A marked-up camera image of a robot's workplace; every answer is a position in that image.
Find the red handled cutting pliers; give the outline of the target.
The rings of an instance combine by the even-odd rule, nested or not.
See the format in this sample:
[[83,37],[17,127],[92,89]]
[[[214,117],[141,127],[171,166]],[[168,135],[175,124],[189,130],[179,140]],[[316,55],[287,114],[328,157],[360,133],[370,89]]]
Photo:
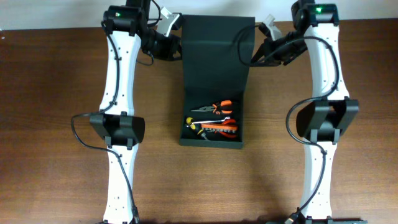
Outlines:
[[238,125],[235,119],[227,119],[223,121],[216,129],[215,133],[221,134],[227,138],[236,138],[238,132]]

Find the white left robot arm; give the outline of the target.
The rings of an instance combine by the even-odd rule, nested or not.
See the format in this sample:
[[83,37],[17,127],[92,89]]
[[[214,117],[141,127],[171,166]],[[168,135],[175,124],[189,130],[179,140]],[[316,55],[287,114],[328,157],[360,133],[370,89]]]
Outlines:
[[135,116],[134,72],[140,52],[151,60],[175,61],[182,52],[180,37],[171,34],[182,22],[180,13],[158,7],[150,19],[152,1],[127,1],[110,6],[101,25],[108,42],[108,65],[99,110],[89,122],[104,141],[109,159],[108,199],[103,223],[139,223],[132,194],[134,161],[144,139],[144,118]]

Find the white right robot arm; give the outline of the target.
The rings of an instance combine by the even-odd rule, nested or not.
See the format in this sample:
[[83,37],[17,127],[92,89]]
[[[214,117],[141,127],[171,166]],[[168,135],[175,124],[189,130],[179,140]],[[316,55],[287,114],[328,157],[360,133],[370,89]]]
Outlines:
[[266,39],[246,65],[288,65],[308,52],[312,95],[294,104],[285,119],[288,134],[304,146],[303,194],[285,223],[336,223],[330,205],[333,158],[359,111],[359,102],[350,98],[341,71],[336,4],[298,0],[291,13],[295,30],[287,35],[276,28],[272,16],[258,26]]

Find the black box with flip lid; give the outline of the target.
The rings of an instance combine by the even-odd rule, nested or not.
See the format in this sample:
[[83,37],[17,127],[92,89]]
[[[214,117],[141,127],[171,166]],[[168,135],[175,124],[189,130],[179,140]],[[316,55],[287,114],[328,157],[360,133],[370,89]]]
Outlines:
[[[243,104],[254,48],[254,17],[185,15],[182,26],[184,103],[179,143],[182,146],[243,148]],[[230,118],[238,131],[233,138],[220,133],[201,137],[186,119],[211,121],[222,115],[199,112],[223,100],[236,104]]]

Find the orange screwdriver bit holder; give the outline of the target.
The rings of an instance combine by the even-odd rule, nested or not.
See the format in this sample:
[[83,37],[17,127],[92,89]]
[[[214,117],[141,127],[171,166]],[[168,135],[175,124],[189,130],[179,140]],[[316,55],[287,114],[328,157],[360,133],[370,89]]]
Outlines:
[[224,132],[224,133],[235,133],[238,130],[238,126],[232,124],[202,124],[201,127],[205,131],[214,131],[214,132]]

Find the silver double-ended wrench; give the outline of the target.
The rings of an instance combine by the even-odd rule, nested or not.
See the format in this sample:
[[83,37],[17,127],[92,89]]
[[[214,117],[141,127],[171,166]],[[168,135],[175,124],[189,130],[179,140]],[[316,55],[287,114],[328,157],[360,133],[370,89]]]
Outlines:
[[229,119],[231,119],[229,116],[224,117],[223,119],[217,119],[217,120],[213,119],[213,120],[207,120],[207,121],[194,121],[192,118],[187,118],[185,122],[187,125],[190,126],[193,124],[201,125],[201,124],[210,124],[210,123],[221,123],[221,122],[227,121]]

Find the orange handled needle-nose pliers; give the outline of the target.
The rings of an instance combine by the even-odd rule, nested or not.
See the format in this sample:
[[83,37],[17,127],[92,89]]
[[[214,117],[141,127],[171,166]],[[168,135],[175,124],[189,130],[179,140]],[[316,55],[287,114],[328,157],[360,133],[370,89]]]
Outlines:
[[202,106],[197,109],[192,109],[192,112],[211,112],[213,114],[232,114],[234,110],[234,103],[231,100],[223,100],[218,103],[213,103],[210,106]]

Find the yellow black handled screwdriver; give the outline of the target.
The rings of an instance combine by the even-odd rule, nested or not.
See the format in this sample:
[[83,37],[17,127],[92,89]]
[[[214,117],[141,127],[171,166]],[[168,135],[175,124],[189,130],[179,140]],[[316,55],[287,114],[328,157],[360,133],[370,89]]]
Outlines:
[[185,126],[193,131],[193,133],[204,140],[208,140],[207,135],[205,130],[201,127],[199,123],[195,123],[194,119],[192,117],[187,117],[185,119]]

